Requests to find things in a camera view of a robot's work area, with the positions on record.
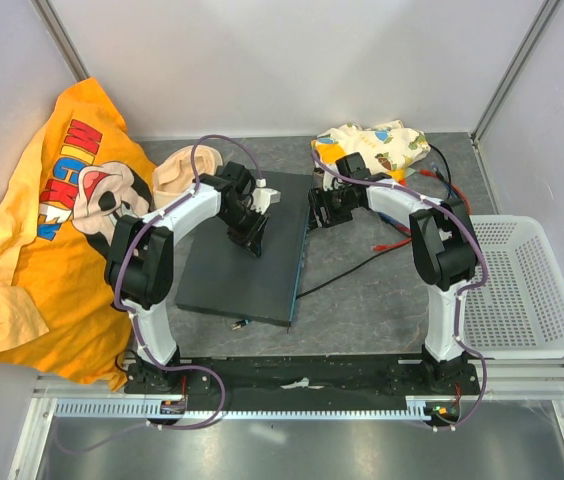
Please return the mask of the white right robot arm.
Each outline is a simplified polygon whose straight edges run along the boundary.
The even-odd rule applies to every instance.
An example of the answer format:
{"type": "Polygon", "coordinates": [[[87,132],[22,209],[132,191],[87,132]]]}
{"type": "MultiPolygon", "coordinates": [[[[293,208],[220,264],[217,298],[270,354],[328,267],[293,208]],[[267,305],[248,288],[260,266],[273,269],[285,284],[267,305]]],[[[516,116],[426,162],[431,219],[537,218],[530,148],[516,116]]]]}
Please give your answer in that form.
{"type": "Polygon", "coordinates": [[[413,262],[428,285],[428,331],[424,349],[431,362],[420,368],[429,392],[445,392],[456,381],[448,362],[462,355],[461,330],[466,292],[476,267],[484,262],[470,215],[460,199],[441,200],[420,194],[386,173],[373,174],[359,154],[329,167],[312,152],[322,185],[309,191],[314,228],[330,228],[353,219],[363,208],[406,227],[413,262]]]}

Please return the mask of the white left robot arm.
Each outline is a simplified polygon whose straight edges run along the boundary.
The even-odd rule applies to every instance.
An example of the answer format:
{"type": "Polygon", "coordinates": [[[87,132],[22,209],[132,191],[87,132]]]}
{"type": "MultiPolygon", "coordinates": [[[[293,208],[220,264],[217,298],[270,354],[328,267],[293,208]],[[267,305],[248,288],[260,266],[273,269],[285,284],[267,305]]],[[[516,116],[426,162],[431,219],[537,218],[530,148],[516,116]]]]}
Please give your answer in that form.
{"type": "Polygon", "coordinates": [[[173,285],[174,251],[196,227],[217,217],[227,226],[228,238],[256,258],[269,208],[281,193],[230,162],[217,175],[197,176],[191,186],[168,204],[142,217],[122,216],[105,267],[114,305],[126,311],[140,357],[152,364],[147,382],[160,393],[170,393],[181,382],[181,369],[171,363],[178,344],[169,326],[166,296],[173,285]]]}

